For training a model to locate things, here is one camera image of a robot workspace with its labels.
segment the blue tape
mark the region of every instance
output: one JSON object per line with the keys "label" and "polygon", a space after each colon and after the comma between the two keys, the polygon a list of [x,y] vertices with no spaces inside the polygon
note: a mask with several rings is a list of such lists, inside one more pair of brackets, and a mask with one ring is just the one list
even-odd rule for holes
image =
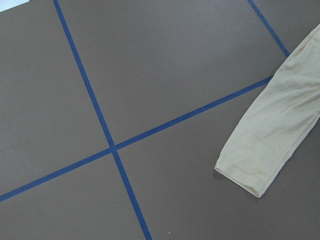
{"label": "blue tape", "polygon": [[92,156],[89,156],[89,157],[87,157],[85,159],[82,159],[80,161],[77,161],[77,162],[75,162],[75,163],[73,163],[73,164],[71,164],[69,166],[66,166],[66,167],[64,167],[64,168],[62,168],[62,169],[60,169],[58,171],[55,171],[53,173],[50,173],[50,174],[48,174],[46,176],[43,176],[43,177],[37,179],[37,180],[34,180],[34,181],[32,181],[32,182],[30,182],[30,183],[28,183],[26,185],[23,185],[23,186],[21,186],[21,187],[19,187],[17,189],[9,191],[9,192],[7,192],[7,193],[5,193],[5,194],[0,196],[0,202],[4,201],[6,199],[12,198],[15,195],[21,194],[21,193],[23,193],[23,192],[25,192],[25,191],[27,191],[29,189],[32,189],[32,188],[34,188],[34,187],[36,187],[36,186],[38,186],[40,184],[48,182],[49,180],[55,179],[56,177],[59,177],[59,176],[61,176],[63,174],[66,174],[66,173],[68,173],[68,172],[70,172],[70,171],[72,171],[74,169],[77,169],[77,168],[79,168],[79,167],[81,167],[83,165],[86,165],[86,164],[88,164],[88,163],[90,163],[90,162],[92,162],[94,160],[97,160],[97,159],[99,159],[99,158],[101,158],[103,156],[106,156],[106,155],[108,155],[110,153],[111,153],[110,148],[105,149],[103,151],[100,151],[100,152],[92,155]]}
{"label": "blue tape", "polygon": [[141,134],[139,134],[137,136],[134,136],[134,137],[132,137],[132,138],[126,140],[126,141],[123,141],[123,142],[117,144],[115,147],[116,147],[116,149],[122,149],[122,148],[124,148],[124,147],[126,147],[128,145],[131,145],[131,144],[133,144],[133,143],[135,143],[137,141],[140,141],[141,139],[145,139],[145,138],[147,138],[147,137],[149,137],[149,136],[151,136],[153,134],[156,134],[156,133],[158,133],[158,132],[160,132],[162,130],[165,130],[165,129],[173,126],[173,125],[176,125],[176,124],[178,124],[178,123],[180,123],[180,122],[182,122],[184,120],[192,118],[192,117],[194,117],[194,116],[196,116],[198,114],[201,114],[201,113],[203,113],[203,112],[205,112],[205,111],[207,111],[209,109],[212,109],[212,108],[214,108],[214,107],[216,107],[216,106],[218,106],[220,104],[223,104],[223,103],[225,103],[225,102],[227,102],[227,101],[229,101],[231,99],[239,97],[240,95],[243,95],[243,94],[245,94],[247,92],[250,92],[250,91],[252,91],[252,90],[254,90],[256,88],[259,88],[259,87],[267,84],[272,79],[272,77],[273,76],[270,76],[270,77],[268,77],[266,79],[258,81],[258,82],[254,83],[254,84],[252,84],[250,86],[247,86],[247,87],[245,87],[245,88],[243,88],[243,89],[241,89],[239,91],[231,93],[231,94],[229,94],[229,95],[227,95],[225,97],[222,97],[222,98],[220,98],[220,99],[218,99],[216,101],[213,101],[213,102],[211,102],[211,103],[209,103],[209,104],[207,104],[205,106],[202,106],[202,107],[200,107],[200,108],[198,108],[196,110],[188,112],[188,113],[186,113],[186,114],[184,114],[182,116],[179,116],[179,117],[177,117],[177,118],[175,118],[175,119],[173,119],[171,121],[168,121],[168,122],[166,122],[166,123],[164,123],[162,125],[159,125],[159,126],[157,126],[155,128],[152,128],[152,129],[150,129],[148,131],[145,131],[145,132],[143,132],[143,133],[141,133]]}
{"label": "blue tape", "polygon": [[275,40],[276,44],[278,44],[278,46],[280,47],[280,49],[282,50],[284,55],[286,57],[289,57],[289,55],[290,55],[289,51],[286,49],[285,45],[281,42],[280,38],[278,37],[276,32],[273,30],[273,28],[271,27],[270,23],[267,21],[267,19],[262,14],[262,12],[259,10],[259,8],[255,4],[255,2],[253,0],[248,0],[248,2],[251,5],[251,7],[253,8],[253,10],[256,12],[256,14],[260,18],[260,20],[263,22],[265,27],[268,29],[269,33],[272,35],[273,39]]}
{"label": "blue tape", "polygon": [[125,189],[126,189],[126,191],[128,193],[128,196],[130,198],[130,201],[131,201],[131,204],[133,206],[133,209],[134,209],[134,212],[136,214],[136,217],[137,217],[137,219],[139,221],[139,224],[141,226],[142,232],[143,232],[146,240],[152,240],[152,237],[151,237],[150,231],[148,229],[147,223],[146,223],[146,221],[144,219],[144,216],[142,214],[142,211],[141,211],[141,209],[139,207],[138,201],[137,201],[136,196],[134,194],[134,191],[133,191],[133,189],[131,187],[131,184],[130,184],[130,181],[128,179],[128,176],[127,176],[127,173],[125,171],[125,168],[124,168],[124,166],[123,166],[123,164],[121,162],[120,156],[119,156],[119,154],[117,152],[117,149],[115,147],[114,140],[113,140],[113,138],[111,136],[111,133],[110,133],[109,128],[107,126],[106,120],[105,120],[105,118],[104,118],[104,116],[102,114],[102,111],[101,111],[100,106],[98,104],[98,101],[97,101],[97,98],[95,96],[95,93],[94,93],[94,91],[93,91],[93,89],[91,87],[91,84],[90,84],[90,81],[88,79],[87,73],[85,71],[85,68],[84,68],[84,66],[82,64],[82,61],[80,59],[80,56],[78,54],[76,45],[75,45],[74,40],[73,40],[73,38],[71,36],[71,33],[69,31],[67,22],[65,20],[63,12],[62,12],[62,10],[60,8],[59,2],[58,2],[58,0],[53,0],[53,2],[54,2],[54,6],[56,8],[56,11],[58,13],[58,16],[60,18],[60,22],[61,22],[61,25],[62,25],[63,30],[65,32],[66,38],[67,38],[67,40],[69,42],[69,45],[71,47],[74,59],[75,59],[76,64],[77,64],[77,66],[79,68],[79,71],[81,73],[83,82],[84,82],[85,87],[87,89],[87,92],[88,92],[88,94],[90,96],[90,99],[91,99],[91,102],[93,104],[94,110],[96,112],[96,115],[97,115],[97,117],[99,119],[99,122],[101,124],[101,127],[103,129],[105,138],[106,138],[107,142],[109,143],[112,155],[114,157],[115,163],[116,163],[117,168],[119,170],[119,173],[121,175],[121,178],[122,178],[122,181],[124,183]]}

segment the garment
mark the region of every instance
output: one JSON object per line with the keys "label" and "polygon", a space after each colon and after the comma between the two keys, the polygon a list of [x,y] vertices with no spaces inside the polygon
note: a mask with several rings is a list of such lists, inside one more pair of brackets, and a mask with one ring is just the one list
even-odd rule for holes
{"label": "garment", "polygon": [[214,169],[261,197],[320,116],[320,25],[246,111]]}

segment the gray floor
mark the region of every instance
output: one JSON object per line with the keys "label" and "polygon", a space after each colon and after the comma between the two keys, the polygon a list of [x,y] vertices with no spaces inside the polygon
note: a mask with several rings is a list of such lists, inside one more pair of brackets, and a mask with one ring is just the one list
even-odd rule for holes
{"label": "gray floor", "polygon": [[[115,144],[285,55],[246,0],[60,0]],[[291,52],[320,1],[256,0]],[[0,12],[0,196],[109,148],[52,0]],[[263,86],[120,149],[154,240],[320,239],[320,125],[262,198],[213,171]],[[145,239],[111,154],[0,202],[3,240]]]}

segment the cream fabric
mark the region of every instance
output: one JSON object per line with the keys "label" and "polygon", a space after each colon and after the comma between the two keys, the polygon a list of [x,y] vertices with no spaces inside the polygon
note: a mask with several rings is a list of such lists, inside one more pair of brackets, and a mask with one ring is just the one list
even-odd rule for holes
{"label": "cream fabric", "polygon": [[244,114],[215,170],[261,197],[320,116],[320,25]]}

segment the blue line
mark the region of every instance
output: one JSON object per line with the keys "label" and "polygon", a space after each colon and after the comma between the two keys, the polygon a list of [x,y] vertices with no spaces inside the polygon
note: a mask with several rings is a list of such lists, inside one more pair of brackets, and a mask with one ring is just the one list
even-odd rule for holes
{"label": "blue line", "polygon": [[121,178],[122,178],[122,181],[124,183],[125,189],[126,189],[126,191],[128,193],[128,196],[130,198],[130,201],[131,201],[131,204],[133,206],[134,212],[135,212],[136,217],[137,217],[137,219],[139,221],[139,224],[141,226],[141,229],[142,229],[142,232],[144,234],[144,237],[145,237],[146,240],[152,240],[152,237],[151,237],[150,231],[148,229],[147,223],[146,223],[146,221],[145,221],[145,219],[143,217],[143,214],[142,214],[141,209],[139,207],[139,204],[138,204],[138,201],[136,199],[135,193],[134,193],[134,191],[133,191],[133,189],[131,187],[131,184],[130,184],[128,176],[127,176],[127,173],[125,171],[125,168],[124,168],[124,166],[123,166],[123,164],[121,162],[120,156],[119,156],[119,154],[117,152],[117,149],[115,147],[115,143],[114,143],[114,140],[113,140],[113,138],[111,136],[109,128],[107,126],[106,120],[105,120],[105,118],[104,118],[104,116],[103,116],[103,114],[101,112],[101,109],[100,109],[100,106],[98,104],[97,98],[96,98],[96,96],[94,94],[94,91],[93,91],[93,89],[91,87],[91,84],[90,84],[90,81],[88,79],[88,76],[86,74],[85,68],[84,68],[84,66],[83,66],[83,64],[81,62],[81,59],[80,59],[80,56],[78,54],[76,45],[75,45],[74,40],[73,40],[73,38],[71,36],[71,33],[69,31],[67,22],[65,20],[63,12],[62,12],[62,10],[60,8],[59,2],[58,2],[58,0],[53,0],[53,2],[54,2],[54,5],[55,5],[55,8],[56,8],[56,11],[58,13],[58,16],[60,18],[60,22],[61,22],[61,25],[62,25],[63,30],[65,32],[66,38],[67,38],[67,40],[69,42],[69,45],[71,47],[74,59],[75,59],[76,64],[77,64],[77,66],[79,68],[79,71],[81,73],[83,82],[84,82],[85,87],[86,87],[86,89],[88,91],[88,94],[90,96],[90,99],[91,99],[91,102],[93,104],[94,110],[95,110],[96,115],[97,115],[97,117],[98,117],[98,119],[100,121],[100,124],[101,124],[101,127],[103,129],[105,138],[106,138],[106,140],[107,140],[107,142],[108,142],[108,144],[110,146],[112,155],[114,157],[115,163],[116,163],[117,168],[119,170],[119,173],[121,175]]}
{"label": "blue line", "polygon": [[110,153],[111,153],[110,148],[105,149],[103,151],[100,151],[100,152],[92,155],[92,156],[89,156],[89,157],[87,157],[85,159],[82,159],[80,161],[77,161],[77,162],[75,162],[75,163],[73,163],[73,164],[71,164],[69,166],[66,166],[66,167],[64,167],[64,168],[62,168],[60,170],[57,170],[57,171],[55,171],[53,173],[50,173],[50,174],[48,174],[46,176],[43,176],[43,177],[41,177],[41,178],[39,178],[37,180],[34,180],[34,181],[32,181],[32,182],[30,182],[30,183],[28,183],[26,185],[23,185],[23,186],[21,186],[19,188],[16,188],[16,189],[12,190],[12,191],[9,191],[9,192],[7,192],[7,193],[5,193],[5,194],[0,196],[0,202],[4,201],[6,199],[12,198],[15,195],[21,194],[24,191],[32,189],[32,188],[34,188],[34,187],[36,187],[36,186],[38,186],[40,184],[43,184],[43,183],[48,182],[48,181],[50,181],[52,179],[55,179],[56,177],[59,177],[59,176],[61,176],[63,174],[66,174],[66,173],[68,173],[68,172],[70,172],[70,171],[72,171],[74,169],[77,169],[77,168],[79,168],[79,167],[81,167],[83,165],[86,165],[86,164],[88,164],[88,163],[90,163],[90,162],[92,162],[94,160],[97,160],[97,159],[99,159],[99,158],[101,158],[101,157],[103,157],[105,155],[108,155]]}
{"label": "blue line", "polygon": [[267,21],[267,19],[265,18],[265,16],[262,14],[262,12],[259,10],[259,8],[257,7],[257,5],[255,4],[254,0],[248,0],[249,4],[251,5],[251,7],[253,8],[253,10],[256,12],[256,14],[258,15],[258,17],[260,18],[260,20],[263,22],[263,24],[265,25],[265,27],[268,29],[268,31],[270,32],[270,34],[272,35],[273,39],[275,40],[276,44],[278,44],[278,46],[280,47],[280,49],[282,50],[282,52],[284,53],[284,55],[286,57],[289,57],[290,53],[289,51],[286,49],[285,45],[281,42],[280,38],[278,37],[278,35],[276,34],[276,32],[273,30],[273,28],[271,27],[270,23]]}
{"label": "blue line", "polygon": [[123,141],[123,142],[117,144],[115,147],[118,150],[122,149],[122,148],[124,148],[124,147],[126,147],[128,145],[131,145],[131,144],[133,144],[133,143],[135,143],[137,141],[140,141],[141,139],[147,138],[147,137],[149,137],[149,136],[151,136],[153,134],[156,134],[156,133],[158,133],[158,132],[160,132],[162,130],[165,130],[165,129],[173,126],[173,125],[176,125],[176,124],[178,124],[178,123],[180,123],[180,122],[182,122],[184,120],[187,120],[189,118],[192,118],[193,116],[201,114],[201,113],[203,113],[203,112],[205,112],[205,111],[207,111],[209,109],[212,109],[212,108],[214,108],[214,107],[216,107],[216,106],[218,106],[220,104],[223,104],[223,103],[225,103],[225,102],[227,102],[227,101],[229,101],[231,99],[239,97],[239,96],[241,96],[241,95],[243,95],[243,94],[245,94],[247,92],[250,92],[250,91],[252,91],[252,90],[254,90],[256,88],[259,88],[259,87],[267,84],[272,79],[272,77],[273,76],[270,76],[270,77],[268,77],[266,79],[258,81],[258,82],[254,83],[254,84],[252,84],[250,86],[247,86],[247,87],[245,87],[245,88],[243,88],[243,89],[241,89],[239,91],[231,93],[231,94],[229,94],[229,95],[227,95],[225,97],[222,97],[222,98],[220,98],[220,99],[218,99],[216,101],[213,101],[213,102],[211,102],[211,103],[209,103],[209,104],[207,104],[205,106],[202,106],[202,107],[200,107],[200,108],[198,108],[196,110],[188,112],[188,113],[186,113],[186,114],[184,114],[182,116],[179,116],[179,117],[177,117],[177,118],[175,118],[175,119],[173,119],[171,121],[168,121],[168,122],[166,122],[166,123],[164,123],[162,125],[159,125],[159,126],[157,126],[155,128],[152,128],[152,129],[150,129],[148,131],[145,131],[145,132],[143,132],[143,133],[141,133],[141,134],[139,134],[137,136],[134,136],[134,137],[132,137],[132,138],[126,140],[126,141]]}

